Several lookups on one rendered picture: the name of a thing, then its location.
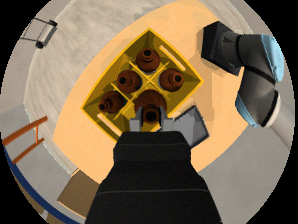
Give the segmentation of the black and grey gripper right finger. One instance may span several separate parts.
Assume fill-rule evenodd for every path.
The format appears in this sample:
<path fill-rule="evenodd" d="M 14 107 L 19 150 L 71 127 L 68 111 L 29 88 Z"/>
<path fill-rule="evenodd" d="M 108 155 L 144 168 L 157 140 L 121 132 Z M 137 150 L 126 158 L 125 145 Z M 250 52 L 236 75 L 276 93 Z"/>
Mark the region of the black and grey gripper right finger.
<path fill-rule="evenodd" d="M 159 112 L 159 126 L 162 131 L 173 131 L 174 119 L 169 118 L 163 107 L 158 107 Z"/>

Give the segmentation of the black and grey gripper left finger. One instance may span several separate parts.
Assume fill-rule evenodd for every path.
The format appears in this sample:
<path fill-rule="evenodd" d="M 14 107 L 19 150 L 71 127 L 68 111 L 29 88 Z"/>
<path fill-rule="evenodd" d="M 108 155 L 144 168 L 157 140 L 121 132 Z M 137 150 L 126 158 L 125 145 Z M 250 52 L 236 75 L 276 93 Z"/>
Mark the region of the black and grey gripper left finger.
<path fill-rule="evenodd" d="M 130 118 L 129 120 L 130 131 L 141 132 L 141 127 L 143 127 L 143 122 L 144 122 L 143 112 L 144 112 L 144 107 L 139 107 L 135 115 L 135 118 Z"/>

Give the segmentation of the yellow crate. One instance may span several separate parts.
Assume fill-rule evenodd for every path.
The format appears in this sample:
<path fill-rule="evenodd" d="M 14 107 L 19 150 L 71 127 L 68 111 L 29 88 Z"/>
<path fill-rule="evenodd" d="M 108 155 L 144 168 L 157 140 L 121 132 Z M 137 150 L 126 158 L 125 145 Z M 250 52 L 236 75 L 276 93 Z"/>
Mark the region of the yellow crate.
<path fill-rule="evenodd" d="M 184 70 L 163 48 L 161 48 L 161 45 L 166 50 L 168 50 L 184 66 L 186 70 Z M 151 48 L 155 50 L 160 56 L 160 65 L 157 71 L 151 75 L 143 74 L 136 66 L 136 56 L 141 50 L 145 48 Z M 137 70 L 135 70 L 134 67 Z M 167 92 L 162 90 L 158 86 L 158 75 L 160 75 L 167 68 L 177 69 L 183 76 L 184 83 L 181 89 L 176 92 Z M 142 77 L 143 84 L 139 91 L 125 94 L 119 90 L 119 88 L 117 87 L 117 78 L 118 75 L 124 70 L 134 70 Z M 145 76 L 147 79 L 145 79 L 143 76 Z M 176 50 L 168 41 L 166 41 L 154 30 L 152 30 L 151 28 L 147 28 L 131 43 L 129 43 L 105 69 L 105 71 L 102 73 L 102 75 L 99 77 L 99 79 L 90 90 L 80 109 L 100 130 L 102 130 L 109 138 L 111 138 L 116 143 L 120 136 L 117 135 L 111 128 L 109 128 L 97 116 L 98 114 L 101 114 L 120 133 L 130 131 L 129 120 L 130 118 L 134 118 L 136 115 L 133 106 L 134 101 L 143 90 L 158 89 L 159 91 L 157 91 L 160 92 L 166 99 L 166 113 L 168 117 L 170 117 L 203 83 L 204 80 L 201 78 L 201 76 L 178 50 Z M 101 112 L 98 109 L 98 104 L 101 101 L 102 96 L 106 92 L 113 90 L 118 90 L 128 100 L 127 104 L 121 110 L 114 114 Z M 169 98 L 163 92 L 167 96 L 169 95 Z"/>

